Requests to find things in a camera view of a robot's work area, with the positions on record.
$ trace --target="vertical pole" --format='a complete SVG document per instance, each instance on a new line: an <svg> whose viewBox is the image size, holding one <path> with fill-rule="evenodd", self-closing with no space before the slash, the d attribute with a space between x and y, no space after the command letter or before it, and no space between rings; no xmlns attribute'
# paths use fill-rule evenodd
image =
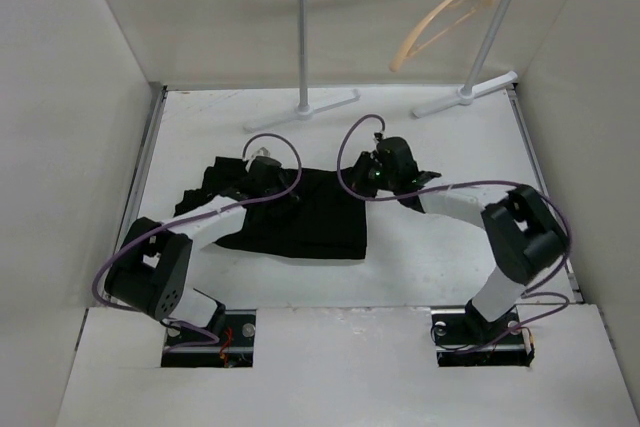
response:
<svg viewBox="0 0 640 427"><path fill-rule="evenodd" d="M478 76L480 75L480 71L482 70L482 66L484 65L485 60L487 60L489 50L491 50L493 41L495 40L498 29L500 28L500 25L502 24L502 21L507 14L507 9L509 8L510 3L511 0L500 0L500 3L498 4L498 7L496 9L496 13L493 15L493 19L491 20L491 24L489 25L487 35L482 41L482 46L480 47L480 51L478 52L476 60L473 62L473 67L471 67L469 77L467 78L464 86L462 86L462 88L460 89L460 96L462 98L469 99L469 103L473 101L473 86L478 80Z"/></svg>
<svg viewBox="0 0 640 427"><path fill-rule="evenodd" d="M300 103L298 111L309 110L309 59L307 57L307 0L298 0L298 83Z"/></svg>

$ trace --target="table surface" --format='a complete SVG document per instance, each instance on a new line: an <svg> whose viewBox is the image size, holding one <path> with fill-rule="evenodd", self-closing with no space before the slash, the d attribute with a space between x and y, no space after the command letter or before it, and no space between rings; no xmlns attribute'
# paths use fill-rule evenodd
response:
<svg viewBox="0 0 640 427"><path fill-rule="evenodd" d="M387 135L403 136L418 165L451 180L507 179L536 185L506 91L414 120L409 110L445 95L442 86L365 86L361 99L308 122L279 126L308 167L335 170L338 146L362 115L387 120ZM311 89L310 101L349 89ZM215 157L239 157L250 138L242 123L282 112L297 101L293 89L170 92L166 101L140 216L166 219L186 189L198 188ZM376 122L353 135L344 157L353 165L373 148ZM295 160L277 140L257 141L286 167ZM441 216L419 215L395 202L367 205L364 261L285 259L226 250L216 245L192 254L188 283L229 308L374 307L459 305L467 302L494 267L486 234ZM571 296L566 275L550 289Z"/></svg>
<svg viewBox="0 0 640 427"><path fill-rule="evenodd" d="M439 368L429 325L415 307L259 309L253 368L161 369L160 325L94 308L58 427L638 426L594 306L535 323L531 368Z"/></svg>

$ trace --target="gray wall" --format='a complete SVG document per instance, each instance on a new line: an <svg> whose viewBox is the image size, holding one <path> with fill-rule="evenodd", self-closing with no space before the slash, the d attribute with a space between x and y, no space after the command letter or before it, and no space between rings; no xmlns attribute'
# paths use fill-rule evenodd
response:
<svg viewBox="0 0 640 427"><path fill-rule="evenodd" d="M55 425L150 92L104 0L0 0L0 424Z"/></svg>
<svg viewBox="0 0 640 427"><path fill-rule="evenodd" d="M457 82L492 11L387 69L413 26L443 0L310 0L312 83ZM515 0L483 78L524 71L565 0ZM179 86L275 86L296 81L295 0L108 0L150 80ZM457 19L444 14L425 38Z"/></svg>
<svg viewBox="0 0 640 427"><path fill-rule="evenodd" d="M640 2L568 0L519 87L574 268L640 407Z"/></svg>

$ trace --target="clothes hanger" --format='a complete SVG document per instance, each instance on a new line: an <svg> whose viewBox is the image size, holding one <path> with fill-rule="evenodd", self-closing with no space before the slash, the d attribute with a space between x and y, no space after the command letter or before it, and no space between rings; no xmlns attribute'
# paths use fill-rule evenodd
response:
<svg viewBox="0 0 640 427"><path fill-rule="evenodd" d="M429 26L429 24L431 24L433 19L435 19L438 15L440 15L445 10L457 9L460 5L462 5L466 1L467 0L444 0L440 5L438 5L435 9L429 12L420 22L418 22L418 24L413 28L413 30L409 32L409 35L407 35L407 37L404 39L404 41L400 45L400 48L396 52L396 55L393 57L393 60L389 64L389 70L391 70L391 72L397 72L405 60L412 58L418 52L420 52L421 50L431 45L440 37L444 36L456 25L461 24L465 20L469 19L471 16L475 15L481 9L489 7L493 3L493 0L478 0L476 4L473 7L471 7L471 10L469 10L469 12L467 12L465 15L460 17L449 27L437 33L426 42L416 45L416 41L418 40L418 37L420 37L420 34L422 34L424 29L426 29Z"/></svg>

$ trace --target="black cloth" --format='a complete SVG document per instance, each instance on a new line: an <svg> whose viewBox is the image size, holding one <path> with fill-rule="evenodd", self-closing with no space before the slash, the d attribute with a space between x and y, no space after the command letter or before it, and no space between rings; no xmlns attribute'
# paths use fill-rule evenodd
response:
<svg viewBox="0 0 640 427"><path fill-rule="evenodd" d="M351 169L344 169L348 177ZM293 180L297 170L285 169ZM216 157L204 173L202 188L187 190L175 215L189 212L236 186L247 175L241 159ZM347 194L336 172L303 169L295 196L247 206L240 232L220 238L216 244L288 258L364 259L367 223L364 202Z"/></svg>

